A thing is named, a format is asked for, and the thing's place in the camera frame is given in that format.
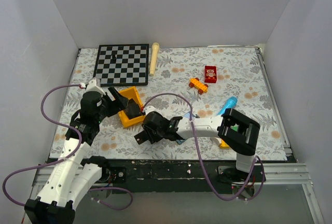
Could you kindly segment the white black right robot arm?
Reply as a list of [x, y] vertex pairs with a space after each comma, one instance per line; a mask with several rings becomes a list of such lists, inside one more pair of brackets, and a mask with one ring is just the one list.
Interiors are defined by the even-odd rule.
[[138, 144], [156, 143], [162, 139], [183, 141], [194, 137], [221, 138], [237, 153], [235, 176], [240, 181], [254, 174], [252, 164], [256, 153], [260, 124], [241, 112], [228, 108], [223, 115], [209, 118], [173, 117], [167, 119], [156, 111], [149, 112], [135, 135]]

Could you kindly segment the black VIP card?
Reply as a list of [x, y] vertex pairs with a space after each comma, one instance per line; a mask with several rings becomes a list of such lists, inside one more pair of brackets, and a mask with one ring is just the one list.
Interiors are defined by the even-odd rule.
[[149, 140], [149, 135], [148, 133], [143, 130], [142, 132], [138, 133], [137, 135], [134, 136], [136, 142], [141, 145], [143, 144], [144, 142], [148, 141]]

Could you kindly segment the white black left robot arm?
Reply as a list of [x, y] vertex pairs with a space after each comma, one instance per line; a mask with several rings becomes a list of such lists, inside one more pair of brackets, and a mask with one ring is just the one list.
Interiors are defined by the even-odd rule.
[[108, 90], [112, 98], [100, 88], [88, 89], [83, 94], [80, 109], [71, 117], [61, 157], [53, 164], [43, 189], [24, 206], [31, 223], [73, 223], [75, 210], [91, 186], [110, 178], [110, 169], [104, 166], [103, 157], [93, 158], [77, 173], [100, 131], [100, 123], [128, 105], [128, 99], [114, 87]]

